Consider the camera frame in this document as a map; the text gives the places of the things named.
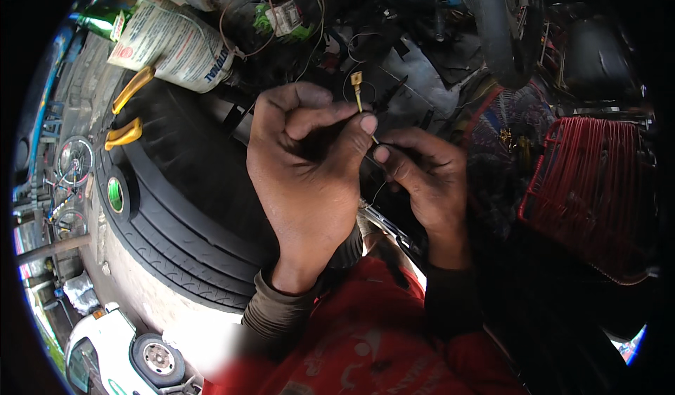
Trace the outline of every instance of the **cloth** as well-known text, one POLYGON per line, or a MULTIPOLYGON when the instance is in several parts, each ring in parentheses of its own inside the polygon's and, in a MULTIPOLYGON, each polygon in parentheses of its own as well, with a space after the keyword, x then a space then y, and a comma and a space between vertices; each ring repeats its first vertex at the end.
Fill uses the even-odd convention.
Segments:
POLYGON ((384 262, 365 257, 317 302, 281 364, 245 357, 205 380, 222 394, 525 394, 484 332, 448 343, 426 330, 424 290, 403 270, 401 289, 384 262))

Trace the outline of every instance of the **bicycle wheel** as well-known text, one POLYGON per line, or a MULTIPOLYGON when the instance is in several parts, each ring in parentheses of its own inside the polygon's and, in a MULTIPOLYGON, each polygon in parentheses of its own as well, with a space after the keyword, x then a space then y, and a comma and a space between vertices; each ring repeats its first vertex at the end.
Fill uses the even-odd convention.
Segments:
POLYGON ((61 147, 56 170, 66 184, 79 187, 84 184, 89 172, 94 170, 94 162, 94 148, 89 140, 72 136, 61 147))
POLYGON ((75 209, 63 211, 54 220, 54 236, 57 240, 83 236, 87 232, 86 219, 75 209))

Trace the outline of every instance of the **metal pole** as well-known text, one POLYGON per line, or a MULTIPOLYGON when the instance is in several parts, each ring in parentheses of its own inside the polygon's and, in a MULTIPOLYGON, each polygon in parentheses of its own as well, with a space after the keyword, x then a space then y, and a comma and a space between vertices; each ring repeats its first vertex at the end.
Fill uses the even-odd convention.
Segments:
POLYGON ((66 250, 70 250, 71 248, 78 248, 89 243, 91 243, 91 234, 87 233, 83 236, 56 241, 50 245, 27 251, 22 255, 15 256, 15 261, 17 266, 20 266, 34 260, 43 259, 66 250))

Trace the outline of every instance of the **dirty hand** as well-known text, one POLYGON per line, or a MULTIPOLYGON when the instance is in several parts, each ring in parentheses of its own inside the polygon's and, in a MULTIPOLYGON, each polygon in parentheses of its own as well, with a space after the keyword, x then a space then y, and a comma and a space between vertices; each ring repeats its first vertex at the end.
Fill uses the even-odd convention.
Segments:
POLYGON ((467 158, 450 143, 420 128, 393 129, 382 143, 411 148, 421 154, 418 163, 398 149, 381 145, 375 160, 388 181, 410 193, 410 206, 429 236, 429 263, 443 269, 470 266, 467 227, 467 158))
POLYGON ((271 283, 281 292, 311 289, 354 227, 359 165, 377 119, 355 115, 318 163, 298 155, 300 140, 358 112, 355 103, 332 103, 328 90, 309 83, 287 84, 258 97, 246 166, 279 240, 271 283))

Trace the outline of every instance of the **spare tire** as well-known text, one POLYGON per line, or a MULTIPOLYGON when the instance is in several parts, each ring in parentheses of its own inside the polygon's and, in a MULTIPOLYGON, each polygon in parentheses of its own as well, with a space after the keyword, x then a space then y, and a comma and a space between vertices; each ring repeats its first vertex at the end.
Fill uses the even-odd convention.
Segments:
MULTIPOLYGON (((97 151, 98 193, 116 237, 151 275, 190 300, 241 313, 256 273, 276 262, 278 242, 246 171, 246 146, 219 131, 197 96, 159 79, 140 89, 113 128, 140 117, 143 134, 97 151), (111 172, 118 170, 135 177, 139 205, 132 215, 108 203, 111 172)), ((358 247, 360 255, 358 228, 352 234, 338 250, 358 247)))

